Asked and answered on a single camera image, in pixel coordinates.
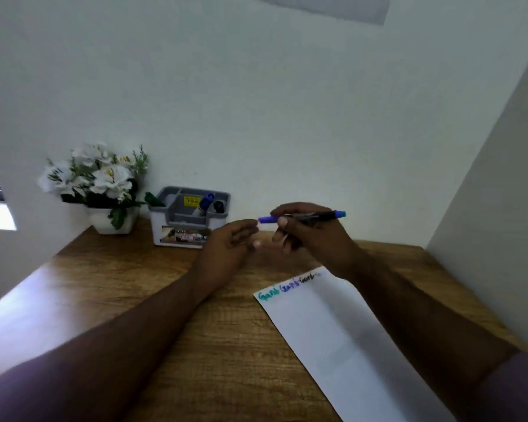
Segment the flower arrangement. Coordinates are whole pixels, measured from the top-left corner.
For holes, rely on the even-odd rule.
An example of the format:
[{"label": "flower arrangement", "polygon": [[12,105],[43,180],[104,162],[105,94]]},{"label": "flower arrangement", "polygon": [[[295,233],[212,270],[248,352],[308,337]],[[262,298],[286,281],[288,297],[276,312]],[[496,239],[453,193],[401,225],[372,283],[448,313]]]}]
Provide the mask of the flower arrangement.
[{"label": "flower arrangement", "polygon": [[73,149],[68,161],[52,162],[45,167],[38,185],[43,192],[59,196],[65,203],[111,209],[109,218],[120,229],[127,208],[138,206],[138,183],[148,167],[148,155],[139,147],[132,156],[118,156],[103,143]]}]

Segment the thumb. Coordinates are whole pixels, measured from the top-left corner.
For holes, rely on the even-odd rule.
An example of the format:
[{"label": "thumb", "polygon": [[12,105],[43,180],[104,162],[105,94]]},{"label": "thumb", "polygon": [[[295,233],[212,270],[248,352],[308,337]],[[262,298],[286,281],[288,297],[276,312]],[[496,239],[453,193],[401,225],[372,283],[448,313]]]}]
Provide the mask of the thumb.
[{"label": "thumb", "polygon": [[293,218],[281,217],[277,220],[277,225],[282,231],[297,237],[303,242],[313,232],[313,228],[303,225],[301,222]]}]

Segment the person's right arm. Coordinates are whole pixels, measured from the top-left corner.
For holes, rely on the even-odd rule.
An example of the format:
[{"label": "person's right arm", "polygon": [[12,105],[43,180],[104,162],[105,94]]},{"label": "person's right arm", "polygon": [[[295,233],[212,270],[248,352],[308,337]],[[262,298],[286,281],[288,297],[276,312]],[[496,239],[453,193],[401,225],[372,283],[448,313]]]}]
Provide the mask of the person's right arm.
[{"label": "person's right arm", "polygon": [[[322,210],[329,209],[291,203],[277,207],[271,214],[281,217]],[[278,227],[273,241],[283,240],[285,253],[303,245],[332,274],[351,282],[450,411],[460,418],[474,418],[474,406],[481,405],[478,386],[503,362],[520,353],[518,348],[450,310],[367,255],[338,220],[306,226],[281,218]]]}]

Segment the storage box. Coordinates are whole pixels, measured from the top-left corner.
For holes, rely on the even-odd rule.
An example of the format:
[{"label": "storage box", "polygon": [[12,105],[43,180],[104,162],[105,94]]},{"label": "storage box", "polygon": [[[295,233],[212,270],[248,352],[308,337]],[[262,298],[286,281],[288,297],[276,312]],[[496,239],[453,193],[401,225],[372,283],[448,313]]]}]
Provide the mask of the storage box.
[{"label": "storage box", "polygon": [[[195,216],[197,205],[208,193],[215,200],[202,216]],[[231,194],[221,191],[168,186],[156,195],[165,206],[148,205],[153,228],[153,242],[157,246],[174,246],[200,249],[212,229],[227,223]],[[215,211],[213,204],[220,201],[225,206],[223,213]]]}]

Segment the person's left arm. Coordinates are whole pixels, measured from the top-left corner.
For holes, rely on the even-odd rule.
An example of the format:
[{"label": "person's left arm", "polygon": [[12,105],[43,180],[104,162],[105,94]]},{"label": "person's left arm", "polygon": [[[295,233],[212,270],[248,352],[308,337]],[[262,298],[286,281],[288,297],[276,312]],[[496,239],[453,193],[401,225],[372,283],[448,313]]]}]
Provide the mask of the person's left arm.
[{"label": "person's left arm", "polygon": [[0,376],[0,422],[113,421],[253,245],[257,221],[216,229],[190,271],[138,306]]}]

